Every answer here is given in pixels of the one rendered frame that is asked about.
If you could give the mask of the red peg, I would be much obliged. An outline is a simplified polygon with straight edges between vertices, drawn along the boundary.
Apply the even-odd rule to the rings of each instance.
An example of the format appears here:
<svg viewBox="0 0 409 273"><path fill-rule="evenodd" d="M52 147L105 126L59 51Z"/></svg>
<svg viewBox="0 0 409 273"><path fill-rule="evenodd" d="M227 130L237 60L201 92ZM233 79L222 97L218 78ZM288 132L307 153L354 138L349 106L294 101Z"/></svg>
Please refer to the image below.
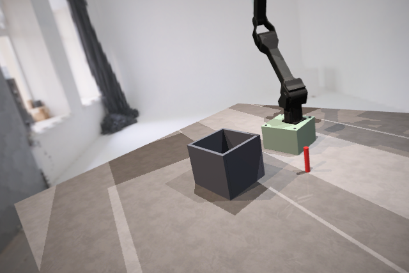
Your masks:
<svg viewBox="0 0 409 273"><path fill-rule="evenodd" d="M305 172L311 172L310 169L310 159L309 159L309 147L304 147L304 158L305 158Z"/></svg>

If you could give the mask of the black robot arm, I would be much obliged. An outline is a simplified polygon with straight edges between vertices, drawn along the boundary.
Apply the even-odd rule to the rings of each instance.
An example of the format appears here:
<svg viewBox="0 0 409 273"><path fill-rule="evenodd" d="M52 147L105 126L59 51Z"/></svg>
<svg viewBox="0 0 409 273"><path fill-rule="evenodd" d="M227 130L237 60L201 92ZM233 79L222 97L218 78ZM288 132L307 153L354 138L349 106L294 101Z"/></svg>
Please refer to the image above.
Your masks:
<svg viewBox="0 0 409 273"><path fill-rule="evenodd" d="M267 55L281 83L281 96L278 103L279 107L284 108L282 122L296 125L307 119L303 117L302 104L307 103L308 91L301 78L293 77L278 49L279 39L275 27L266 16L266 0L254 0L252 23L254 42L259 51ZM260 25L264 25L269 31L257 34L256 29Z"/></svg>

